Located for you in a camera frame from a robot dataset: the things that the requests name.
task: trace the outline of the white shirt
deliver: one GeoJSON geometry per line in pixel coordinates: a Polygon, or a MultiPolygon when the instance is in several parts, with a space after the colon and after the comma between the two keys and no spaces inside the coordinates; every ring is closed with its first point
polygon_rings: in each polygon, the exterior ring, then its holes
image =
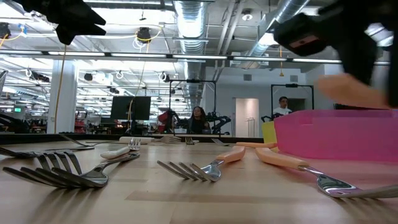
{"type": "Polygon", "coordinates": [[[276,114],[276,113],[280,113],[280,114],[282,114],[282,115],[287,115],[287,114],[289,114],[289,113],[291,113],[292,111],[290,110],[290,109],[288,109],[288,108],[281,108],[281,107],[278,107],[278,108],[275,108],[274,109],[274,114],[276,114]]]}

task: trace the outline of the long hair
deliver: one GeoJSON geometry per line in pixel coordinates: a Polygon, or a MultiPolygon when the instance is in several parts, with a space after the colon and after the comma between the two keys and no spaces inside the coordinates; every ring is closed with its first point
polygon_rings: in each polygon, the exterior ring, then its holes
{"type": "Polygon", "coordinates": [[[192,115],[191,115],[191,119],[192,119],[192,120],[194,119],[193,111],[194,111],[196,108],[199,108],[199,109],[200,109],[200,120],[201,120],[202,122],[206,122],[206,113],[205,113],[205,110],[204,110],[203,108],[201,108],[200,106],[196,106],[196,107],[193,108],[193,110],[192,110],[192,115]]]}

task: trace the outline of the table surface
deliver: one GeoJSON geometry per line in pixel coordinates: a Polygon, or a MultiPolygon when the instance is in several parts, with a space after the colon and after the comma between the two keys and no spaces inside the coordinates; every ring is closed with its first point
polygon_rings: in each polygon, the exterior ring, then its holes
{"type": "MultiPolygon", "coordinates": [[[[70,142],[7,145],[15,151],[75,147],[70,142]]],[[[100,153],[120,144],[100,144],[76,152],[83,171],[103,159],[100,153]]],[[[0,172],[0,223],[398,223],[398,199],[333,199],[317,190],[315,176],[261,162],[253,149],[243,160],[225,164],[217,183],[183,180],[160,161],[207,165],[230,147],[151,143],[141,157],[111,165],[102,189],[65,190],[34,185],[0,172]]],[[[363,189],[398,183],[398,164],[310,161],[312,166],[363,189]]],[[[0,167],[39,167],[35,159],[0,156],[0,167]]]]}

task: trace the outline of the orange handle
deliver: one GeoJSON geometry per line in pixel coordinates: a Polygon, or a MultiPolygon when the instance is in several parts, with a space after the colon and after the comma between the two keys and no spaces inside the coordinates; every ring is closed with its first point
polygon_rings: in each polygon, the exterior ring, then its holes
{"type": "Polygon", "coordinates": [[[308,162],[291,156],[274,153],[268,148],[256,148],[256,155],[262,162],[277,166],[289,167],[297,170],[300,170],[299,166],[310,166],[308,162]]]}
{"type": "Polygon", "coordinates": [[[216,159],[224,160],[225,163],[241,160],[246,149],[242,146],[232,147],[232,151],[224,152],[216,157],[216,159]]]}
{"type": "Polygon", "coordinates": [[[244,147],[267,147],[272,149],[273,147],[277,147],[276,143],[254,143],[254,142],[237,142],[237,146],[244,146],[244,147]]]}

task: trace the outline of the pink container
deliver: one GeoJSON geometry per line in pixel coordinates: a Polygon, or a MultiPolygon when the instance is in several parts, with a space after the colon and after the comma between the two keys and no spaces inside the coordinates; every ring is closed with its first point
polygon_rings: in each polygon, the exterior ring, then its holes
{"type": "Polygon", "coordinates": [[[275,119],[275,131],[291,155],[398,162],[398,111],[298,111],[275,119]]]}

